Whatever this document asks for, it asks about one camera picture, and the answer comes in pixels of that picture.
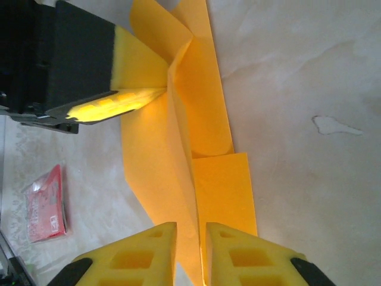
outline white floor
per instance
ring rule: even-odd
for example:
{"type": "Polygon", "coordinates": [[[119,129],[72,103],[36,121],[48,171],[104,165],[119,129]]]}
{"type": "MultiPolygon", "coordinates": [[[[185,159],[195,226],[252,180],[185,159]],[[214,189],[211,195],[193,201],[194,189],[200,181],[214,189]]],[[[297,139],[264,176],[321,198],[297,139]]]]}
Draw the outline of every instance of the white floor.
{"type": "MultiPolygon", "coordinates": [[[[127,26],[122,1],[72,2],[127,26]]],[[[209,1],[226,104],[236,151],[249,154],[260,236],[305,253],[337,285],[379,285],[381,3],[325,3],[209,1]]],[[[77,254],[151,226],[123,178],[119,127],[71,136],[7,119],[2,229],[41,285],[77,254]],[[73,234],[29,245],[20,190],[61,160],[73,234]]]]}

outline orange paper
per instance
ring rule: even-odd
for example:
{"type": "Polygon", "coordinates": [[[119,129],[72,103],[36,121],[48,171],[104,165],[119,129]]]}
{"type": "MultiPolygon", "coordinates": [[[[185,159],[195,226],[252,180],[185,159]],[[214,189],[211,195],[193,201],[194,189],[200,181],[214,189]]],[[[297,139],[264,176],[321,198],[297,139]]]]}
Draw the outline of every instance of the orange paper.
{"type": "Polygon", "coordinates": [[[177,260],[196,286],[204,285],[200,223],[226,222],[220,208],[231,206],[228,224],[240,229],[244,220],[246,231],[256,231],[249,169],[245,155],[233,154],[207,6],[183,0],[170,13],[155,0],[135,0],[130,21],[135,36],[170,66],[167,93],[121,118],[126,180],[155,224],[177,222],[177,260]],[[203,172],[206,166],[215,172],[203,172]],[[222,176],[225,195],[209,201],[222,176]],[[241,200],[230,204],[233,194],[241,200]]]}

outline red package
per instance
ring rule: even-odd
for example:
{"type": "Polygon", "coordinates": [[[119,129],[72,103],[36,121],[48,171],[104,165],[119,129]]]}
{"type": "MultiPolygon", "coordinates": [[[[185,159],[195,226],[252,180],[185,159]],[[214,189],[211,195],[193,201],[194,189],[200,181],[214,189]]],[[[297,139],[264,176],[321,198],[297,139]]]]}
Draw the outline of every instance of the red package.
{"type": "Polygon", "coordinates": [[[27,227],[31,243],[66,234],[60,165],[27,187],[27,227]]]}

